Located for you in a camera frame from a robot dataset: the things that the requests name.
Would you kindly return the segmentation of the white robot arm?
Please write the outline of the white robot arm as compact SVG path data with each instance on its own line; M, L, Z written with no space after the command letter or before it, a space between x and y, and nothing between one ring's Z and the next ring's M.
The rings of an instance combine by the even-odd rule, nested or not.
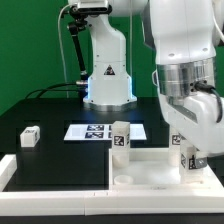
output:
M192 155L182 166L201 169L224 153L224 98L215 88L215 46L223 37L224 0L68 0L70 15L90 27L94 69L84 103L118 110L136 100L126 74L125 38L108 17L142 14L145 43L156 51L153 73L164 120Z

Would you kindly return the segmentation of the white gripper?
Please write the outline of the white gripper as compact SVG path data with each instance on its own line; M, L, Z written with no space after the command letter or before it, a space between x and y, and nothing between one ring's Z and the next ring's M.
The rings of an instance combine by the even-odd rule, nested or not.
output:
M208 154L224 153L224 116L217 123L218 109L214 95L198 92L183 100L181 106L171 105L159 94L164 120L193 146ZM207 158L194 160L196 169L207 166Z

